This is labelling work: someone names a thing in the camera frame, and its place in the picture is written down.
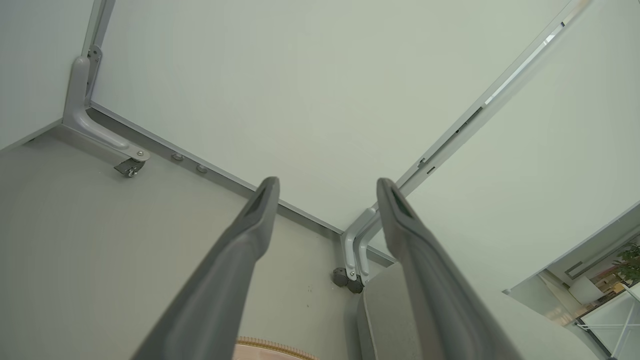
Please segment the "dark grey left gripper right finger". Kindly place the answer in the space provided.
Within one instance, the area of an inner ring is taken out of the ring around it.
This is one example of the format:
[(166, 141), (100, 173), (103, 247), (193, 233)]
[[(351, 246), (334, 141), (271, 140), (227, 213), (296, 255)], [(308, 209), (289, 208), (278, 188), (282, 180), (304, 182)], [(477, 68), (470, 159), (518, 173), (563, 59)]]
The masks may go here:
[(393, 180), (376, 182), (387, 248), (400, 262), (425, 360), (520, 360), (521, 354)]

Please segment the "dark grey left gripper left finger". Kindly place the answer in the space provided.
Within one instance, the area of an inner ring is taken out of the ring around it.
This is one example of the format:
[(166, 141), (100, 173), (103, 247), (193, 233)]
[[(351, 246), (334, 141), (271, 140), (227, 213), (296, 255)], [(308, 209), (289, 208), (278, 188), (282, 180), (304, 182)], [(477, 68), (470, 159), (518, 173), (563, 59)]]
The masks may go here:
[(231, 360), (256, 262), (269, 248), (280, 182), (266, 177), (135, 351), (135, 360)]

